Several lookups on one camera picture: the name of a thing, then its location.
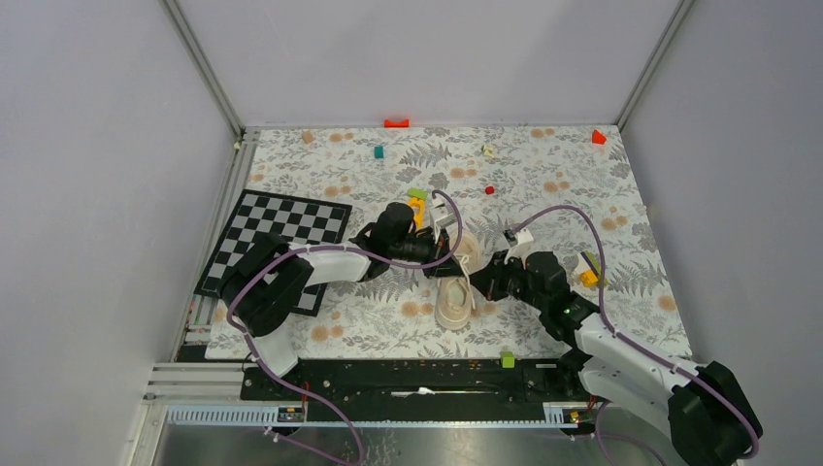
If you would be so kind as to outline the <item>beige sneaker with laces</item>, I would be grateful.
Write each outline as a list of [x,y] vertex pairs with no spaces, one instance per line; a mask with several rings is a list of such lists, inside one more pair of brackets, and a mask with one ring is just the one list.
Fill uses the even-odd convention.
[[480,268],[480,246],[472,232],[463,233],[454,257],[460,276],[440,279],[435,306],[436,322],[450,331],[464,328],[477,307],[470,276]]

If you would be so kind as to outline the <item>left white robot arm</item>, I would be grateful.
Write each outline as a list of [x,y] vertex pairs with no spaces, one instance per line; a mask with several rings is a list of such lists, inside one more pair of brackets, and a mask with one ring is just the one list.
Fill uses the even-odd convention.
[[393,202],[378,219],[339,244],[299,245],[278,234],[258,240],[223,280],[219,297],[226,320],[240,331],[266,371],[264,386],[279,399],[300,389],[299,358],[282,325],[306,288],[361,283],[391,267],[421,270],[428,277],[460,274],[456,253],[465,228],[453,203],[436,208],[431,226],[417,229],[413,209]]

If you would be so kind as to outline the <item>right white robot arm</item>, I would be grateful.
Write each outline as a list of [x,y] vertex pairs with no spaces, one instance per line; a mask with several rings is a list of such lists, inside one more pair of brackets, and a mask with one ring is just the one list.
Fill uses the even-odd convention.
[[520,260],[499,251],[470,283],[489,301],[512,298],[537,310],[546,332],[569,346],[562,357],[569,366],[556,375],[566,398],[590,393],[616,403],[665,434],[688,465],[732,465],[757,451],[763,427],[729,368],[609,330],[553,253]]

